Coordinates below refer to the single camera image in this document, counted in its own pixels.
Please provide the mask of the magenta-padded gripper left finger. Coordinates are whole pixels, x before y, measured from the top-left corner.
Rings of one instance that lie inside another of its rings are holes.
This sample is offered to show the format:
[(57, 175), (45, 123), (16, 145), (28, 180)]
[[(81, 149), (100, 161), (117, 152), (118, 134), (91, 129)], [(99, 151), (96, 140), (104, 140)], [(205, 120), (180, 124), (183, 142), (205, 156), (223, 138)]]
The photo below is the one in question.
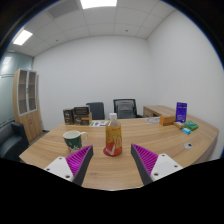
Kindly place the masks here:
[(57, 157), (45, 171), (81, 186), (93, 156), (93, 146), (84, 147), (68, 157)]

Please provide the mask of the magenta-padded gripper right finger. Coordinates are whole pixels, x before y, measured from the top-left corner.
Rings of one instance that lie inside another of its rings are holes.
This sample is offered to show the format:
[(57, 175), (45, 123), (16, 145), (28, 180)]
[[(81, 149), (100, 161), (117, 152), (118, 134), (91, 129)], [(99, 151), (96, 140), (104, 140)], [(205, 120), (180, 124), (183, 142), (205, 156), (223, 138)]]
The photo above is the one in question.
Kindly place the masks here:
[(135, 160), (144, 185), (148, 185), (182, 169), (182, 166), (167, 154), (157, 155), (136, 144), (131, 145), (131, 155)]

